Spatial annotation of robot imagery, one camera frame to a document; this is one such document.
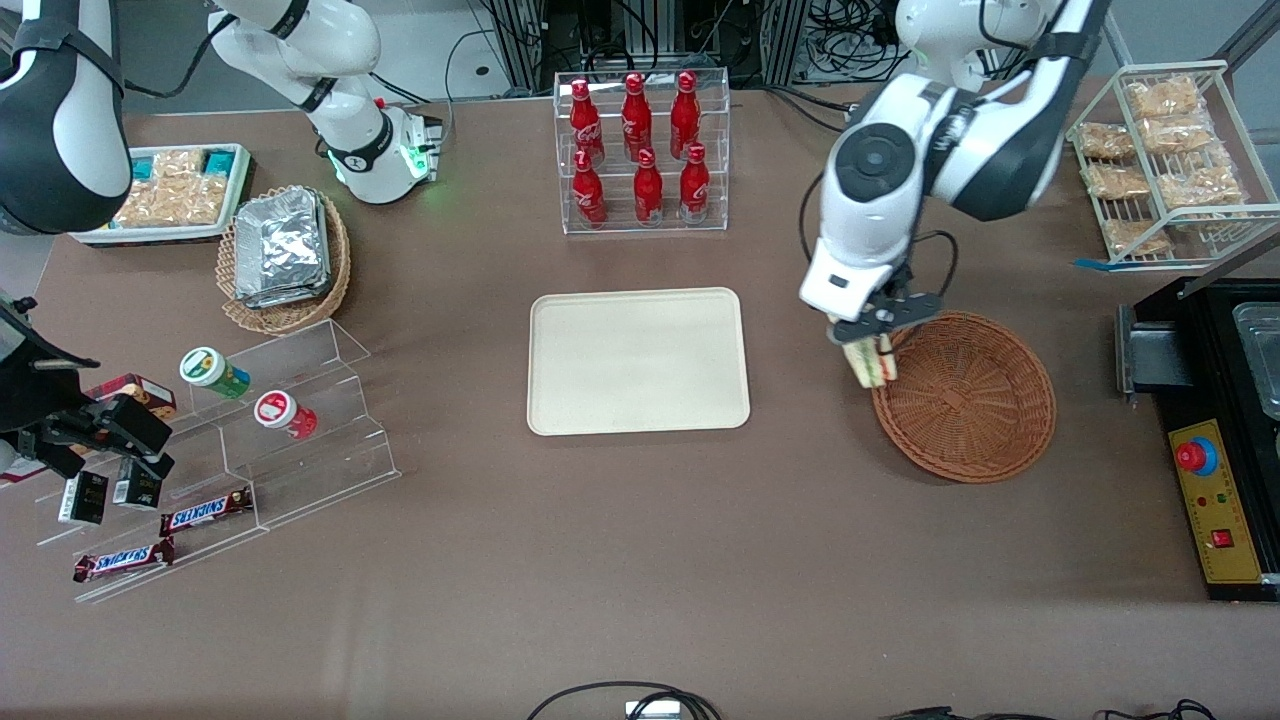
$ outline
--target white lid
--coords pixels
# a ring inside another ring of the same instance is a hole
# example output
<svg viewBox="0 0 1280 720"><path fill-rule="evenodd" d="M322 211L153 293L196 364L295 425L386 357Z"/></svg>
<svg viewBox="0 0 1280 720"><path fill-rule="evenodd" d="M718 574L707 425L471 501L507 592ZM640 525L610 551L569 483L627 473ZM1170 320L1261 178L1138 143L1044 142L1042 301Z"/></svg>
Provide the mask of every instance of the white lid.
<svg viewBox="0 0 1280 720"><path fill-rule="evenodd" d="M253 405L253 416L265 428L283 428L292 423L297 414L298 401L293 400L289 393L278 389L259 397Z"/></svg>
<svg viewBox="0 0 1280 720"><path fill-rule="evenodd" d="M178 365L182 379L196 387L207 387L218 382L227 372L227 359L212 347L197 347L183 356Z"/></svg>

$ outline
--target beige tray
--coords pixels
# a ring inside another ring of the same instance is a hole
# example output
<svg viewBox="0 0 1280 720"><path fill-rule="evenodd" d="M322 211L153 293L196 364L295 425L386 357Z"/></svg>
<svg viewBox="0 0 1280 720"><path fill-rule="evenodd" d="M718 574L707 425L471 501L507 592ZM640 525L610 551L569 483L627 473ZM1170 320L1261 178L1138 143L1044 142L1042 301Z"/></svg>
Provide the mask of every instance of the beige tray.
<svg viewBox="0 0 1280 720"><path fill-rule="evenodd" d="M535 433L726 429L750 414L742 311L732 290L548 295L534 302Z"/></svg>

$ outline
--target tabletop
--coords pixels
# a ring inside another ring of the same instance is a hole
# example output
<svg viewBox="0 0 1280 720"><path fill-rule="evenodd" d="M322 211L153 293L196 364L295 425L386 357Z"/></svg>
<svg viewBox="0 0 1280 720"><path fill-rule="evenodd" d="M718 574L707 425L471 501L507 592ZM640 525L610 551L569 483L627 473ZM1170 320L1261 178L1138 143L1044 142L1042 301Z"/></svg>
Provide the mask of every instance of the tabletop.
<svg viewBox="0 0 1280 720"><path fill-rule="evenodd" d="M832 133L739 92L727 232L570 240L550 115L545 100L457 105L440 182L376 208L311 154L300 113L128 119L132 145L239 142L256 192L334 199L355 263L335 319L372 352L358 372L404 474L92 606L64 600L70 569L35 548L32 501L56 480L0 491L0 717L488 720L613 678L684 687L733 720L927 705L1069 720L1183 696L1274 716L1275 610L1204 600L1151 402L1114 389L1116 304L1170 278L1071 265L1102 254L1074 163L1009 220L925 206L923 231L960 240L947 305L1016 332L1059 398L1038 464L966 487L888 442L797 300L797 206ZM223 316L214 263L212 245L60 238L35 318L104 363L86 387L125 372L178 387L187 348L262 340ZM945 243L922 246L919 286L946 263ZM717 286L741 299L744 427L529 430L538 297ZM618 717L634 698L547 717Z"/></svg>

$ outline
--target small black box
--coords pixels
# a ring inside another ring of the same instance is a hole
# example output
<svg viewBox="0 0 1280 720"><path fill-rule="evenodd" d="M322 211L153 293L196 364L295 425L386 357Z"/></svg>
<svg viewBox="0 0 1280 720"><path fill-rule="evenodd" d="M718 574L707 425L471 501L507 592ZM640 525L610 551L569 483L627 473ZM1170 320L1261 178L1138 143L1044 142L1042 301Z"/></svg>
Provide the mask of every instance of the small black box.
<svg viewBox="0 0 1280 720"><path fill-rule="evenodd" d="M68 525L101 525L105 509L106 478L82 470L67 480L58 521Z"/></svg>
<svg viewBox="0 0 1280 720"><path fill-rule="evenodd" d="M160 507L160 480L152 478L136 460L125 459L120 462L120 479L115 480L111 503L156 510Z"/></svg>

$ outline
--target wicker basket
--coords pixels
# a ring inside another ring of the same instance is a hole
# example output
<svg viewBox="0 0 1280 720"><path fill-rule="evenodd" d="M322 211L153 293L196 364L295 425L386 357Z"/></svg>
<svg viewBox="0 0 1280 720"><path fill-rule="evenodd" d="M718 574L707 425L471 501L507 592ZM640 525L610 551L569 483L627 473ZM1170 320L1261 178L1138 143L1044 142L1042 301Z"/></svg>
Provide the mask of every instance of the wicker basket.
<svg viewBox="0 0 1280 720"><path fill-rule="evenodd" d="M287 188L278 187L270 190L260 197L274 197ZM218 269L215 277L218 288L223 291L228 300L223 305L223 311L239 327L270 336L284 336L293 331L312 325L324 320L338 310L343 297L347 296L347 284L351 283L351 242L347 240L347 225L342 223L342 217L324 195L325 229L329 234L329 264L333 270L333 287L324 297L276 305L264 310L250 310L236 300L236 223L232 223L223 233L218 243Z"/></svg>
<svg viewBox="0 0 1280 720"><path fill-rule="evenodd" d="M1036 354L1004 325L968 313L946 313L914 332L897 356L897 380L873 392L893 445L961 483L993 483L1030 468L1057 419L1053 386Z"/></svg>

